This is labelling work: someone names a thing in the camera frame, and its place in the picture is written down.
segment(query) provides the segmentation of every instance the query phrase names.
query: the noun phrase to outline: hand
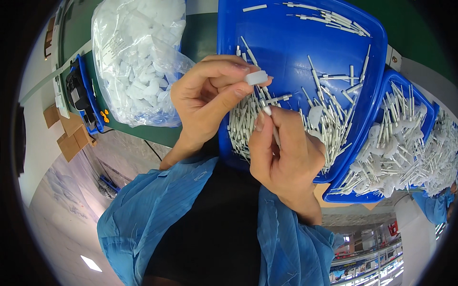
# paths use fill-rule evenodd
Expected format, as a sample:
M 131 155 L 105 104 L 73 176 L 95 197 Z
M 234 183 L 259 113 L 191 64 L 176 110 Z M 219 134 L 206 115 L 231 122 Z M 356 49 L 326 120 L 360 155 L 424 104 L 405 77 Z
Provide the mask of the hand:
M 170 96 L 183 124 L 180 138 L 200 147 L 210 140 L 226 113 L 253 93 L 243 78 L 258 70 L 235 55 L 210 55 L 175 82 Z
M 450 187 L 450 193 L 456 194 L 457 192 L 457 184 L 453 182 L 452 186 Z
M 271 110 L 271 117 L 264 112 L 258 115 L 248 142 L 250 172 L 285 205 L 307 217 L 307 206 L 312 200 L 316 202 L 312 181 L 324 166 L 325 147 L 304 131 L 298 112 L 275 106 Z M 281 150 L 272 141 L 274 125 L 278 127 Z

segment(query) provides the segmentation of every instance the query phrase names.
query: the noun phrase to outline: black electrical cable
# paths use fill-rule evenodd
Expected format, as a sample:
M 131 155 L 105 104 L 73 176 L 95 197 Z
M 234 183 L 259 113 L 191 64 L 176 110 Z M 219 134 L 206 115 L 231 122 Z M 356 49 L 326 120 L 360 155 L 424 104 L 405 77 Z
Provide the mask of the black electrical cable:
M 146 141 L 145 139 L 143 139 L 143 141 L 145 141 L 145 143 L 151 148 L 151 150 L 156 154 L 156 156 L 159 158 L 159 160 L 161 160 L 162 162 L 162 159 L 161 159 L 161 156 L 159 156 L 159 154 L 156 152 L 156 150 L 154 150 L 151 145 L 149 145 L 148 141 Z
M 97 128 L 97 131 L 98 131 L 100 134 L 105 134 L 105 133 L 108 133 L 108 132 L 114 130 L 114 129 L 110 129 L 110 130 L 107 130 L 107 131 L 102 132 L 102 131 L 100 131 L 100 129 L 98 128 L 97 123 L 95 124 L 95 128 Z

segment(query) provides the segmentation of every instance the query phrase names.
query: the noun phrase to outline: clear plastic bag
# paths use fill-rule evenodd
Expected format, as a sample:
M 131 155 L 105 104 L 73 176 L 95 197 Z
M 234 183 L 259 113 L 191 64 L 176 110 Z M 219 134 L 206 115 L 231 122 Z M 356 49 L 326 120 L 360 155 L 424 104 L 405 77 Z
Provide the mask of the clear plastic bag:
M 185 24 L 184 0 L 104 0 L 94 10 L 97 80 L 117 121 L 181 124 L 170 87 L 194 65 L 178 52 Z

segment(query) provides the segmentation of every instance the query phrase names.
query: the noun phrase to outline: workbench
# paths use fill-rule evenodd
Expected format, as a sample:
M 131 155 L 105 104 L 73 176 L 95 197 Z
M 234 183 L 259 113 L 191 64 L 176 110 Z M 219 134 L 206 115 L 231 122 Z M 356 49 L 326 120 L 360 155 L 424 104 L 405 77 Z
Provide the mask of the workbench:
M 80 3 L 69 1 L 67 4 L 60 27 L 61 37 L 57 55 L 59 66 L 91 39 L 91 18 L 93 10 L 100 2 L 101 0 L 86 0 Z M 187 1 L 188 5 L 196 5 L 192 2 L 209 1 Z M 435 35 L 416 11 L 414 4 L 407 0 L 348 0 L 347 2 L 375 16 L 386 29 L 388 44 L 403 57 L 423 64 L 453 82 L 452 68 Z M 181 52 L 194 62 L 200 61 L 209 54 L 215 54 L 217 22 L 217 13 L 187 15 Z M 108 109 L 96 80 L 92 52 L 86 53 L 83 58 L 87 65 L 88 75 L 94 80 L 97 103 L 101 110 Z M 62 72 L 60 76 L 62 83 L 65 82 L 69 73 L 70 68 Z M 63 89 L 63 92 L 67 100 L 66 90 Z M 69 106 L 69 109 L 76 113 L 73 107 Z M 170 147 L 174 146 L 181 132 L 181 127 L 137 126 L 131 128 L 117 122 L 111 113 L 108 118 L 109 123 L 106 123 L 106 126 L 110 128 Z

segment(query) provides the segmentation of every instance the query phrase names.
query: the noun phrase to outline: blue bin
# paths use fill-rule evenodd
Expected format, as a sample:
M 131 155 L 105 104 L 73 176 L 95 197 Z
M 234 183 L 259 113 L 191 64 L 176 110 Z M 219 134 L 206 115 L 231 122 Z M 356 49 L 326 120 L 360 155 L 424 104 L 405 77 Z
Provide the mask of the blue bin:
M 355 143 L 370 127 L 367 127 L 366 123 L 379 101 L 379 88 L 387 52 L 387 34 L 376 18 L 344 1 L 299 2 L 334 11 L 356 21 L 371 34 L 372 38 L 326 27 L 322 22 L 286 16 L 287 14 L 312 16 L 317 13 L 314 10 L 275 5 L 275 1 L 266 3 L 259 0 L 220 0 L 217 53 L 235 54 L 237 45 L 242 52 L 245 52 L 246 47 L 240 39 L 240 36 L 243 36 L 259 66 L 269 75 L 274 76 L 269 92 L 275 93 L 276 96 L 292 93 L 293 97 L 289 101 L 280 101 L 282 107 L 287 109 L 291 107 L 297 111 L 300 105 L 304 114 L 308 114 L 310 106 L 301 86 L 310 97 L 316 97 L 316 85 L 307 55 L 310 55 L 319 76 L 321 73 L 349 75 L 350 65 L 354 66 L 355 76 L 360 76 L 368 46 L 371 44 L 364 86 L 356 92 L 358 101 L 354 108 L 353 125 L 347 140 L 347 144 L 351 142 L 352 145 L 337 157 L 326 175 L 317 176 L 314 180 L 315 183 L 327 183 L 341 171 L 354 153 Z M 242 11 L 243 8 L 260 4 L 267 4 L 267 8 Z M 341 93 L 343 89 L 350 88 L 348 82 L 332 80 L 321 81 L 321 84 L 331 90 L 343 109 L 350 108 L 350 102 Z M 228 122 L 229 114 L 224 117 L 218 130 L 220 158 L 231 167 L 249 170 L 248 163 L 232 152 L 227 132 Z
M 326 192 L 323 194 L 323 200 L 326 202 L 330 203 L 353 203 L 353 204 L 358 204 L 358 203 L 376 203 L 380 200 L 382 200 L 384 197 L 383 196 L 377 196 L 372 193 L 365 194 L 362 196 L 356 196 L 355 192 L 350 193 L 349 195 L 340 195 L 340 194 L 332 194 L 332 189 L 338 188 L 340 184 L 343 182 L 345 177 L 347 176 L 348 170 L 350 165 L 354 162 L 356 157 L 358 156 L 358 153 L 360 152 L 361 148 L 363 147 L 364 143 L 366 142 L 367 136 L 369 134 L 369 129 L 373 125 L 374 122 L 381 123 L 382 118 L 383 118 L 383 109 L 380 108 L 380 105 L 383 102 L 383 97 L 385 95 L 385 92 L 392 93 L 393 89 L 391 88 L 391 82 L 394 82 L 398 87 L 403 86 L 404 90 L 404 96 L 408 97 L 409 96 L 409 85 L 411 84 L 410 81 L 408 81 L 405 77 L 400 75 L 398 72 L 394 70 L 387 70 L 385 74 L 383 75 L 382 79 L 382 86 L 380 88 L 380 96 L 379 96 L 379 101 L 377 102 L 378 109 L 373 113 L 371 120 L 369 121 L 370 124 L 368 125 L 369 128 L 368 130 L 364 133 L 364 136 L 361 137 L 360 141 L 356 145 L 356 148 L 354 150 L 354 153 L 352 154 L 350 160 L 347 161 L 345 166 L 343 167 L 342 171 L 340 174 L 337 176 L 337 178 L 331 183 L 329 188 L 326 190 Z M 431 133 L 431 130 L 434 126 L 434 123 L 436 121 L 437 114 L 439 112 L 439 105 L 437 104 L 431 104 L 421 92 L 418 91 L 418 89 L 414 86 L 414 97 L 415 97 L 415 104 L 419 105 L 420 103 L 423 103 L 426 105 L 427 108 L 427 114 L 426 114 L 426 119 L 425 122 L 423 123 L 423 126 L 421 127 L 421 131 L 424 134 L 423 140 L 427 140 L 429 137 L 429 134 Z
M 80 56 L 80 54 L 76 55 L 75 61 L 79 61 L 80 63 L 80 71 L 81 71 L 81 77 L 83 79 L 84 89 L 86 90 L 87 98 L 89 99 L 91 107 L 94 111 L 94 116 L 97 119 L 95 122 L 96 126 L 94 126 L 94 128 L 91 129 L 90 126 L 86 126 L 87 132 L 91 135 L 94 135 L 94 134 L 97 134 L 99 130 L 101 132 L 104 131 L 105 121 L 102 115 L 100 114 L 100 110 L 95 100 L 94 91 L 92 90 L 92 82 L 90 81 L 91 78 L 86 73 L 86 63 L 84 62 L 84 59 Z M 83 119 L 83 122 L 85 122 L 84 115 L 86 114 L 86 112 L 78 111 L 78 113 L 80 114 L 81 118 Z

